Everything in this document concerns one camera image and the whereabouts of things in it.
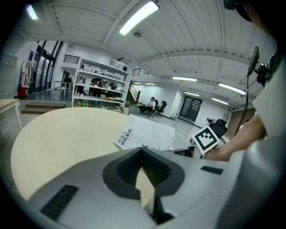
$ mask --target book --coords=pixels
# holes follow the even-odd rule
[[[114,144],[121,150],[149,147],[169,150],[175,140],[175,129],[151,120],[130,115]]]

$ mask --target round table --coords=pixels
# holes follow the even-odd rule
[[[38,116],[18,135],[11,169],[17,189],[28,200],[41,186],[78,162],[119,151],[113,144],[128,121],[115,111],[73,107]],[[136,188],[150,186],[141,170]],[[146,193],[145,205],[152,197]]]

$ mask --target person's arm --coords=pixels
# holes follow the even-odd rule
[[[205,159],[228,161],[234,152],[247,149],[254,141],[263,139],[265,135],[266,131],[263,123],[256,114],[249,122],[244,124],[233,139],[221,147],[207,152]]]
[[[152,104],[148,104],[147,106],[148,106],[148,107],[151,107],[151,108],[153,108],[153,107],[154,107]]]

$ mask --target black office chair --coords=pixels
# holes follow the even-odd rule
[[[155,114],[155,115],[157,115],[157,117],[161,117],[162,118],[162,115],[161,115],[161,113],[163,113],[164,112],[164,108],[166,107],[166,105],[167,105],[167,102],[165,102],[165,101],[162,101],[162,106],[160,107],[160,108],[158,108],[157,107],[157,111],[158,111],[158,113],[157,114]]]
[[[210,125],[210,128],[214,131],[219,139],[227,132],[227,128],[225,127],[226,123],[226,121],[218,119],[215,123]]]
[[[155,103],[156,103],[155,107],[157,107],[158,106],[158,100],[157,99],[155,100]],[[155,112],[155,110],[153,108],[149,108],[149,110],[143,115],[148,115],[148,118],[150,116],[154,117],[154,115],[152,115],[152,113],[154,113],[154,112]]]
[[[222,126],[222,127],[225,127],[225,125],[227,124],[226,121],[221,120],[221,119],[218,119],[215,123],[218,124],[218,125],[220,125],[220,126]]]

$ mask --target white shelving unit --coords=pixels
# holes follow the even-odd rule
[[[116,92],[116,93],[120,93],[120,94],[125,94],[125,92],[123,92],[123,91],[116,91],[116,90],[112,90],[112,89],[108,89],[108,88],[101,88],[101,87],[92,86],[92,85],[88,85],[88,84],[75,83],[75,85],[77,85],[77,86],[84,86],[84,87],[90,87],[90,88],[98,88],[98,89],[101,89],[101,90],[104,90],[104,91],[112,91],[112,92]]]
[[[121,83],[121,84],[126,84],[126,82],[124,82],[124,81],[120,81],[120,80],[111,78],[109,76],[104,76],[104,75],[97,74],[97,73],[94,73],[94,72],[89,72],[89,71],[85,71],[85,70],[79,70],[78,72],[83,73],[85,75],[97,76],[99,78],[101,77],[103,79],[108,79],[108,80],[111,80],[111,81],[114,81],[114,82],[118,82],[118,83]]]
[[[98,70],[100,69],[100,71],[104,72],[105,75],[98,74],[98,73],[91,72],[91,71],[87,71],[86,70],[87,68],[89,68],[90,70],[94,69],[94,68],[97,68]],[[116,90],[112,90],[112,89],[92,86],[89,84],[79,83],[79,82],[77,82],[79,75],[84,75],[86,78],[88,78],[88,77],[95,78],[96,77],[96,78],[101,78],[101,79],[105,79],[107,81],[114,82],[115,85],[121,86],[124,89],[124,91],[116,91]],[[127,92],[129,89],[130,79],[131,79],[131,76],[127,72],[125,72],[121,69],[118,69],[114,66],[111,66],[108,64],[103,64],[103,63],[96,62],[96,61],[87,60],[87,59],[80,59],[79,64],[77,66],[77,71],[76,71],[74,83],[73,83],[71,105],[73,106],[73,103],[75,100],[90,100],[90,101],[100,101],[100,102],[104,102],[104,103],[115,103],[115,104],[120,104],[120,106],[124,106],[125,101],[126,101]],[[102,92],[103,91],[110,91],[110,92],[119,93],[121,95],[121,101],[123,101],[123,102],[114,101],[114,100],[104,100],[104,99],[100,99],[98,97],[87,96],[87,95],[84,95],[84,96],[76,95],[75,92],[77,91],[77,86],[83,86],[85,88],[97,88],[97,89],[101,89]]]

